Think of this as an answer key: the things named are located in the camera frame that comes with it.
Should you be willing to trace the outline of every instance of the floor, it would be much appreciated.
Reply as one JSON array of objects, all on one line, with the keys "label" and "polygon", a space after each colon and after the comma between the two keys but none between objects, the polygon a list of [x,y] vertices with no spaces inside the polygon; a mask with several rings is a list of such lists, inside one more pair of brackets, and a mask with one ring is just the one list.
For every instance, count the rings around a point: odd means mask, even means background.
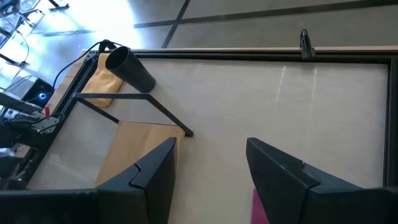
[{"label": "floor", "polygon": [[[58,0],[65,11],[41,0],[37,25],[19,28],[29,45],[22,69],[0,62],[0,87],[17,75],[49,83],[66,64],[98,40],[132,48],[296,47],[307,29],[314,46],[398,45],[398,6],[350,0]],[[0,50],[24,61],[27,47],[17,34]],[[62,81],[64,71],[56,85]]]},{"label": "floor", "polygon": [[[39,0],[20,0],[20,11],[27,12],[33,7],[36,6]],[[0,17],[0,27],[7,32],[12,33],[15,26],[18,23],[20,15],[18,14],[11,14],[6,17]],[[0,42],[5,40],[7,37],[3,34],[0,34]]]}]

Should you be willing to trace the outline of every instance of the black metal frame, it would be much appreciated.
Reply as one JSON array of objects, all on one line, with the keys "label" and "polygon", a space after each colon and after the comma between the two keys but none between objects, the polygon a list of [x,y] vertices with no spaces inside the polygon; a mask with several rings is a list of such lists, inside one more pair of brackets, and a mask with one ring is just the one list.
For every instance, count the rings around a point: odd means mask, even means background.
[{"label": "black metal frame", "polygon": [[64,6],[60,6],[54,0],[49,0],[49,2],[54,6],[54,8],[50,9],[50,11],[62,10],[62,9],[68,9],[69,8],[69,4],[66,4]]},{"label": "black metal frame", "polygon": [[[398,50],[317,50],[317,56],[303,60],[300,49],[297,50],[138,50],[138,58],[156,58],[156,59],[202,59],[202,60],[245,60],[245,61],[273,61],[273,62],[330,62],[330,63],[380,63],[388,66],[387,83],[387,101],[386,101],[386,134],[384,145],[384,176],[383,186],[390,187],[398,185]],[[54,110],[54,113],[63,113],[65,117],[70,114],[75,103],[79,98],[104,98],[105,95],[90,94],[82,95],[79,93],[90,77],[94,74],[98,63],[98,56],[87,60],[80,68],[76,77],[72,81],[69,89]],[[142,100],[148,96],[142,95],[118,95],[120,98],[140,98]],[[91,109],[86,101],[79,100]],[[117,122],[118,119],[110,116],[102,110],[98,110],[102,115]],[[39,150],[35,156],[34,162],[31,162],[25,181],[28,182],[33,176],[36,168],[44,158],[57,133],[61,129],[61,122],[52,133],[51,138],[45,143],[45,146]]]},{"label": "black metal frame", "polygon": [[101,98],[101,99],[117,99],[117,100],[147,100],[153,106],[156,107],[160,112],[162,112],[166,117],[172,120],[178,127],[185,131],[186,137],[192,137],[193,131],[186,127],[178,118],[176,118],[168,109],[166,109],[163,105],[161,105],[153,96],[146,93],[75,93],[73,96],[76,98],[80,103],[84,104],[85,106],[89,107],[90,109],[96,111],[100,115],[110,119],[115,123],[119,123],[119,120],[114,116],[110,115],[109,113],[101,110],[94,104],[86,101],[85,99],[92,99],[92,98]]}]

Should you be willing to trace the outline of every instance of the black clamp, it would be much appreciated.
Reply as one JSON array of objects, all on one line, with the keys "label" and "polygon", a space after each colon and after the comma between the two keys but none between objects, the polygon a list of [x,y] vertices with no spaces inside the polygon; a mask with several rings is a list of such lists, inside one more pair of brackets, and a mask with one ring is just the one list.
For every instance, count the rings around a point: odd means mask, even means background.
[{"label": "black clamp", "polygon": [[110,50],[114,50],[116,49],[116,45],[113,44],[113,42],[111,42],[110,40],[103,40],[98,47],[98,52],[99,53],[104,53],[106,48],[110,49]]},{"label": "black clamp", "polygon": [[301,57],[303,58],[303,60],[315,57],[315,49],[311,45],[310,36],[306,29],[301,30],[300,48],[301,48]]}]

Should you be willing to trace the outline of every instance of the black cylinder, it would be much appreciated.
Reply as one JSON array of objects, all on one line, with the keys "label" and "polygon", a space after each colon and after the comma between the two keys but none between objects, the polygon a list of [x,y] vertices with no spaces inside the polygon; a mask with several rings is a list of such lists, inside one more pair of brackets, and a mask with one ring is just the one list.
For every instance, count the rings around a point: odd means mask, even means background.
[{"label": "black cylinder", "polygon": [[141,93],[149,93],[155,87],[155,78],[128,47],[114,49],[108,55],[105,67]]}]

